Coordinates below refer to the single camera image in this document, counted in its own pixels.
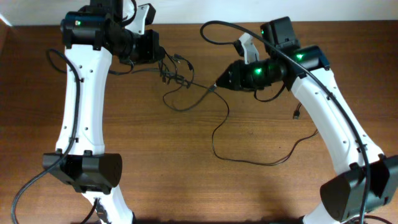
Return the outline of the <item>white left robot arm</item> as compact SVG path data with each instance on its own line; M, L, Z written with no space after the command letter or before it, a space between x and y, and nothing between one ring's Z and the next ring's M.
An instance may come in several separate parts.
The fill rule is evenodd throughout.
M101 223L133 223L119 183L123 162L105 151L104 91L113 57L128 66L165 56L159 35L150 29L156 11L135 1L91 1L61 22L67 61L62 130L55 152L43 167L94 206Z

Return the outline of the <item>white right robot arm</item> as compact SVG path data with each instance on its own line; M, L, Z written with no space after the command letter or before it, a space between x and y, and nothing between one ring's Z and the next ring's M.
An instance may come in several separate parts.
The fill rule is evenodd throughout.
M256 38L268 59L260 59ZM240 59L216 86L255 92L282 82L307 110L331 156L336 176L320 187L320 204L298 222L362 223L387 205L397 190L397 157L385 156L358 123L322 50L302 47L288 17L263 24L259 36L243 29L233 45Z

